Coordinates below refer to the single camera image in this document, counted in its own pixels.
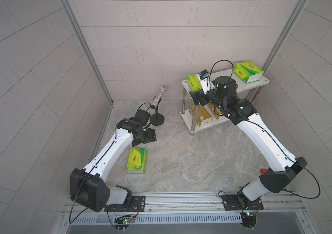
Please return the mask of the gold tissue pack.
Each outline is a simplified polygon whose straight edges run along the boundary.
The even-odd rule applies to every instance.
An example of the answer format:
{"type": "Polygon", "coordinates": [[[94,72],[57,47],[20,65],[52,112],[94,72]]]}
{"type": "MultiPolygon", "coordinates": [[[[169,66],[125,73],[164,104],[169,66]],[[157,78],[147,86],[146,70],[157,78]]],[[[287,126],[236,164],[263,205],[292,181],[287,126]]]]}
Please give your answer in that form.
{"type": "MultiPolygon", "coordinates": [[[[191,105],[189,107],[189,113],[192,116],[192,121],[194,121],[194,116],[195,116],[195,105],[191,105]]],[[[196,125],[199,127],[204,127],[212,122],[212,116],[210,113],[201,105],[198,106],[198,113],[196,119],[196,125]]]]}
{"type": "Polygon", "coordinates": [[[225,119],[225,116],[223,116],[223,115],[221,114],[221,111],[220,111],[218,108],[216,108],[214,105],[212,105],[211,103],[208,103],[207,106],[208,106],[208,108],[210,109],[210,111],[212,112],[213,116],[214,116],[218,121],[225,119]]]}

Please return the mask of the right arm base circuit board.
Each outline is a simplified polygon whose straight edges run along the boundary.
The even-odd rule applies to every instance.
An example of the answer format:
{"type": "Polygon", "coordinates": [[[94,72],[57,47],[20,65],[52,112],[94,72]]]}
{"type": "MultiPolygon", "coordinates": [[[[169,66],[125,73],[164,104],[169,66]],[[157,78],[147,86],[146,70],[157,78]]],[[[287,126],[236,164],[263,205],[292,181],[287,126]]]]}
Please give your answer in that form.
{"type": "Polygon", "coordinates": [[[255,213],[243,212],[241,215],[241,225],[245,228],[254,229],[257,223],[257,216],[255,213]]]}

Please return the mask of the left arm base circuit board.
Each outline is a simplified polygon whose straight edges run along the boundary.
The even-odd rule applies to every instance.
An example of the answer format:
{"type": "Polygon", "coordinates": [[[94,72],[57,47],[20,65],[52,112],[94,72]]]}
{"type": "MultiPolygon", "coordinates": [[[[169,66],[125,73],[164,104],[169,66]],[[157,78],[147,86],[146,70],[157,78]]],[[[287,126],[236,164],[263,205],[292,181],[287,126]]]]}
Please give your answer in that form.
{"type": "Polygon", "coordinates": [[[130,215],[123,215],[114,220],[114,227],[119,231],[125,231],[133,222],[135,218],[130,215]]]}

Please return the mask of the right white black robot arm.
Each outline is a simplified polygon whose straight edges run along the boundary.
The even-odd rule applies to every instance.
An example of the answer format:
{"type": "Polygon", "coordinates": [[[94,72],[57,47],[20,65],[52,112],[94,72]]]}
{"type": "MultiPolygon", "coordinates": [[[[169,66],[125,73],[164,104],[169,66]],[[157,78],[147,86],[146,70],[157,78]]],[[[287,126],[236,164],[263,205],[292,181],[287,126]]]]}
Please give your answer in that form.
{"type": "Polygon", "coordinates": [[[210,81],[208,75],[198,78],[202,89],[191,91],[195,105],[212,104],[221,115],[238,126],[256,145],[269,164],[259,178],[242,187],[238,193],[241,209],[250,207],[258,198],[268,193],[279,193],[307,165],[302,157],[289,152],[262,121],[254,106],[237,95],[237,84],[228,76],[210,81]]]}

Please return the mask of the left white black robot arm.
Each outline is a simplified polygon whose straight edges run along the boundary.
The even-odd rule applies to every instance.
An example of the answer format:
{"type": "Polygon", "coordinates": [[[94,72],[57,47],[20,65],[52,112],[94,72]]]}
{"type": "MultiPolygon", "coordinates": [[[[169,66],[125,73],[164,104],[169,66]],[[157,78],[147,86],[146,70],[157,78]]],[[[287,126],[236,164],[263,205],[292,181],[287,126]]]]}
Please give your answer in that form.
{"type": "Polygon", "coordinates": [[[131,207],[130,189],[106,185],[110,170],[119,156],[129,146],[156,141],[155,130],[148,127],[151,114],[137,110],[135,116],[116,124],[114,134],[101,152],[83,169],[74,169],[70,174],[71,200],[95,212],[127,211],[131,207]]]}

